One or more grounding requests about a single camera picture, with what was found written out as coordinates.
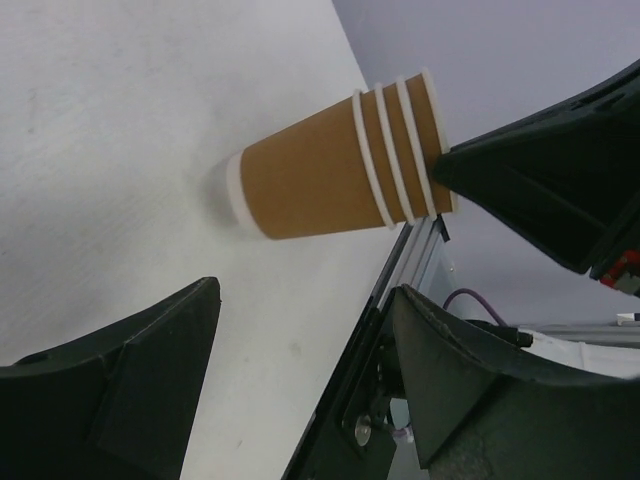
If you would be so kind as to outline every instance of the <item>brown paper cup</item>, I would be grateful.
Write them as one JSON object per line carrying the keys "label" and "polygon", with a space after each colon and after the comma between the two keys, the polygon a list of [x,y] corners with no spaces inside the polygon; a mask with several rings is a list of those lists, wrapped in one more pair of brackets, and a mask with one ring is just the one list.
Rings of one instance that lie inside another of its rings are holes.
{"label": "brown paper cup", "polygon": [[[451,212],[451,192],[429,175],[448,151],[428,74],[406,82],[435,212],[427,211],[396,85],[382,92],[402,180],[415,217]],[[361,96],[366,139],[384,204],[406,221],[392,175],[374,92]],[[258,236],[304,237],[384,225],[354,123],[352,98],[261,140],[221,164],[236,221]]]}

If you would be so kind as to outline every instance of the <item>purple cable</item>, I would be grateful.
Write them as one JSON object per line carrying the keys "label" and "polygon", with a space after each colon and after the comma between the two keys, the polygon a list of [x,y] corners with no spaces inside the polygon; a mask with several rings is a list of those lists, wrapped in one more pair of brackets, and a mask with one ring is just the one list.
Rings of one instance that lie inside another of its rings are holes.
{"label": "purple cable", "polygon": [[500,325],[501,327],[509,326],[509,324],[505,322],[500,315],[498,315],[498,312],[494,310],[491,304],[487,302],[487,300],[482,295],[480,295],[475,290],[471,290],[470,288],[459,288],[451,292],[451,295],[449,295],[447,299],[444,301],[444,303],[442,304],[442,308],[444,310],[447,310],[449,308],[449,305],[451,305],[451,302],[453,301],[453,299],[456,298],[458,295],[462,295],[463,293],[466,293],[467,295],[471,295],[473,298],[475,298],[480,303],[480,305],[482,305],[484,309],[489,313],[489,315],[491,315],[491,318],[493,318],[498,325]]}

